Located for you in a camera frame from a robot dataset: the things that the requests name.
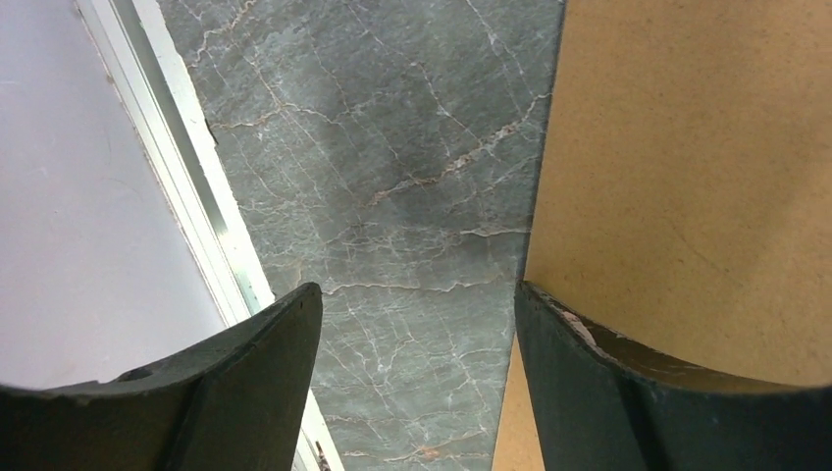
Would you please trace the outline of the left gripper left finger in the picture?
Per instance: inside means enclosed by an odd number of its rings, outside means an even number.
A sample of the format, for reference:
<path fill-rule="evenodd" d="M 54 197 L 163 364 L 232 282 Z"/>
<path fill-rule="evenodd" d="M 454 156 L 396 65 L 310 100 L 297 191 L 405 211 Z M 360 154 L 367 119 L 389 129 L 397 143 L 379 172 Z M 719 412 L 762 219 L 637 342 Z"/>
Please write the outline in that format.
<path fill-rule="evenodd" d="M 322 329 L 304 284 L 108 383 L 1 390 L 5 470 L 288 470 Z"/>

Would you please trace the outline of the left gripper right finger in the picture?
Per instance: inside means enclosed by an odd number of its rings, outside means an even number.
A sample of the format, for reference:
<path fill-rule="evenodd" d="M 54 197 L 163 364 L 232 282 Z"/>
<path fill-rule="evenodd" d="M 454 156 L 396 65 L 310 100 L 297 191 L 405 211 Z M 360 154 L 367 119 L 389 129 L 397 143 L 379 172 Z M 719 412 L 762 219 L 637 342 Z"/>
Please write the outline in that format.
<path fill-rule="evenodd" d="M 548 470 L 827 470 L 831 390 L 659 352 L 521 282 L 516 333 Z"/>

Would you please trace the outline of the wooden backing board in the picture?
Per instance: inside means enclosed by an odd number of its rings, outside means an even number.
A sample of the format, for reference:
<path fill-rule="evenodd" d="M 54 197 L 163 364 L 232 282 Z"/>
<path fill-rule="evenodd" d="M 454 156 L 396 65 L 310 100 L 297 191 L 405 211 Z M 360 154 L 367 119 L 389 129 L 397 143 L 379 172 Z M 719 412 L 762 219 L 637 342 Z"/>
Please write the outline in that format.
<path fill-rule="evenodd" d="M 517 285 L 704 368 L 831 390 L 830 3 L 569 1 L 557 53 Z M 494 469 L 548 470 L 517 333 Z"/>

